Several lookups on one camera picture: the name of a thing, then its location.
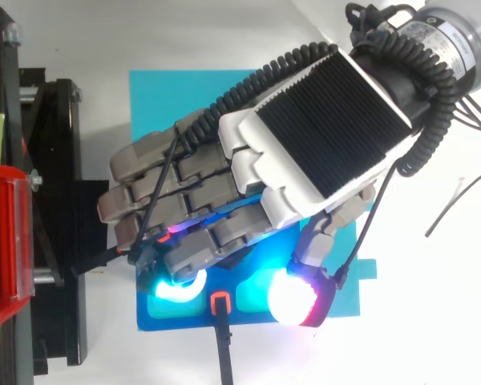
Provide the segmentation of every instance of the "robotic hand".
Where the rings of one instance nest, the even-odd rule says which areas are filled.
[[[98,210],[117,222],[118,247],[142,276],[185,283],[311,217],[287,271],[317,294],[302,324],[320,325],[359,247],[328,275],[321,266],[336,229],[366,210],[383,172],[423,167],[457,101],[481,87],[477,2],[433,0],[417,12],[349,4],[349,55],[327,43],[302,46],[210,108],[116,153],[119,185]],[[395,29],[388,20],[401,10],[413,18]],[[169,234],[175,246],[161,248]]]

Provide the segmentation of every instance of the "blue light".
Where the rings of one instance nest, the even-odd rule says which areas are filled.
[[[161,281],[156,286],[155,296],[171,302],[189,302],[201,293],[206,281],[206,270],[198,271],[196,279],[188,286],[172,285],[166,281]]]
[[[312,286],[299,277],[278,270],[269,287],[269,311],[284,325],[299,325],[308,317],[317,295]]]

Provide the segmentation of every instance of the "white table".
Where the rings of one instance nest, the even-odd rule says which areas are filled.
[[[344,2],[296,4],[346,47]],[[82,88],[87,179],[108,178],[110,156],[131,138],[129,70],[253,68],[317,39],[290,1],[0,5],[23,27],[20,65],[46,67],[49,80],[70,78]],[[423,236],[458,179],[480,173],[481,134],[454,124],[422,172],[390,185],[360,252],[378,261],[378,279],[361,282],[362,316],[328,319],[319,330],[234,326],[236,384],[481,384],[481,182],[431,239]],[[134,279],[124,260],[86,276],[87,360],[71,368],[50,360],[50,374],[37,385],[220,382],[212,328],[137,331]]]

